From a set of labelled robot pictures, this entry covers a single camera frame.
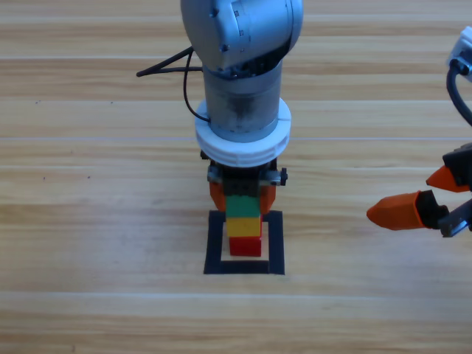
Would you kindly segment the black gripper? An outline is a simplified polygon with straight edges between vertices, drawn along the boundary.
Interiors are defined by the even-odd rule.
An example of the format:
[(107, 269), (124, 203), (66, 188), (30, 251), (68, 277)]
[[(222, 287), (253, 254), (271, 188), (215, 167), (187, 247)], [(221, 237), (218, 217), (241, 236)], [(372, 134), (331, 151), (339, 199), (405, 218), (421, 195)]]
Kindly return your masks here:
[(276, 187), (285, 186), (288, 170), (277, 166), (277, 159), (255, 167), (230, 167), (218, 163), (201, 150), (200, 156), (209, 161), (207, 181), (209, 194), (220, 212), (226, 211), (226, 196), (260, 197), (260, 214), (270, 212), (276, 198)]
[[(430, 175), (426, 184), (449, 192), (471, 191), (471, 144), (445, 154), (443, 166)], [(471, 228), (471, 201), (450, 211), (439, 205), (431, 190), (382, 198), (367, 210), (375, 225), (393, 231), (421, 229), (440, 230), (443, 237), (453, 237)]]

